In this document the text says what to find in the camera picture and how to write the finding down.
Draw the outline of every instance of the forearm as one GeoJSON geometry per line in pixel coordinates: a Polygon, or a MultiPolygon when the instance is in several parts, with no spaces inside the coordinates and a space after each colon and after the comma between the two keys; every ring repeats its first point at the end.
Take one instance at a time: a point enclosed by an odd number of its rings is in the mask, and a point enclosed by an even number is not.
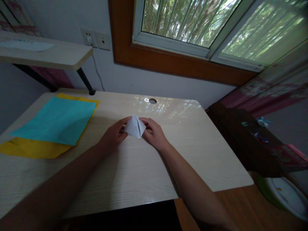
{"type": "Polygon", "coordinates": [[[1,230],[46,230],[61,218],[103,155],[96,146],[65,166],[0,220],[1,230]]]}
{"type": "Polygon", "coordinates": [[[216,195],[177,150],[169,144],[161,152],[192,215],[207,224],[237,230],[216,195]]]}

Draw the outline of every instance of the cable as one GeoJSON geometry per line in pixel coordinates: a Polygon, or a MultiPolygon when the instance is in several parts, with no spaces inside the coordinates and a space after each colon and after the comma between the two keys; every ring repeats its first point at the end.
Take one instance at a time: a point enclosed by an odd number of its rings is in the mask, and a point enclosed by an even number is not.
{"type": "Polygon", "coordinates": [[[96,66],[96,61],[95,61],[95,58],[94,58],[94,54],[92,54],[92,57],[93,57],[93,61],[94,61],[94,66],[95,66],[96,73],[97,73],[97,75],[98,75],[98,77],[99,77],[99,80],[100,80],[100,84],[101,84],[101,86],[102,86],[103,91],[105,91],[105,88],[104,88],[104,86],[103,86],[102,78],[101,78],[101,76],[100,76],[100,74],[99,74],[99,72],[98,72],[98,70],[97,70],[97,66],[96,66]]]}

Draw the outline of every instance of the finger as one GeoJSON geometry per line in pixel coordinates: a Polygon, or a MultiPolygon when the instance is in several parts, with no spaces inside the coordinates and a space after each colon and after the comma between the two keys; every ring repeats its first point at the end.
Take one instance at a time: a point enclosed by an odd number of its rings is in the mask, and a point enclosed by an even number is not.
{"type": "Polygon", "coordinates": [[[139,118],[141,121],[144,121],[146,123],[149,124],[149,126],[153,129],[155,129],[156,126],[158,126],[158,123],[156,123],[154,120],[152,120],[151,118],[144,118],[144,117],[141,117],[139,118]]]}
{"type": "Polygon", "coordinates": [[[128,136],[128,134],[126,132],[123,132],[119,137],[118,137],[118,140],[120,143],[122,143],[126,137],[128,136]]]}
{"type": "Polygon", "coordinates": [[[142,136],[144,136],[146,139],[150,140],[150,138],[152,137],[152,134],[149,133],[148,130],[144,130],[144,133],[142,134],[142,136]]]}
{"type": "Polygon", "coordinates": [[[132,118],[132,116],[123,118],[123,119],[119,120],[118,122],[116,122],[113,126],[114,126],[117,130],[120,130],[120,128],[121,128],[125,123],[127,123],[131,118],[132,118]]]}
{"type": "Polygon", "coordinates": [[[141,121],[145,126],[148,126],[149,124],[147,122],[141,121]]]}

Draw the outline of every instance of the wall socket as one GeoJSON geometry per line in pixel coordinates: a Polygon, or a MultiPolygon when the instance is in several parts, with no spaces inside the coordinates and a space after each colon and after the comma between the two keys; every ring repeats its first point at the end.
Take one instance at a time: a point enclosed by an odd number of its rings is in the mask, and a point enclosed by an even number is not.
{"type": "Polygon", "coordinates": [[[99,49],[110,50],[109,35],[91,29],[81,28],[84,44],[99,49]]]}
{"type": "Polygon", "coordinates": [[[96,32],[96,40],[100,49],[110,50],[108,34],[96,32]]]}
{"type": "Polygon", "coordinates": [[[85,45],[91,47],[98,47],[96,41],[96,33],[94,30],[81,28],[81,34],[85,45]]]}

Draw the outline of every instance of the curtain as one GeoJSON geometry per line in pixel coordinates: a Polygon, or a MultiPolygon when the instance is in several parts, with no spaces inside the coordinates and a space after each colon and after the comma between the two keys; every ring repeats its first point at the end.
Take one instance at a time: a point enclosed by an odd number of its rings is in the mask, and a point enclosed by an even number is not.
{"type": "Polygon", "coordinates": [[[220,102],[228,108],[246,109],[258,118],[307,98],[306,47],[287,55],[220,102]]]}
{"type": "MultiPolygon", "coordinates": [[[[41,37],[19,0],[0,0],[0,30],[41,37]]],[[[56,87],[74,88],[63,70],[31,68],[56,87]]]]}

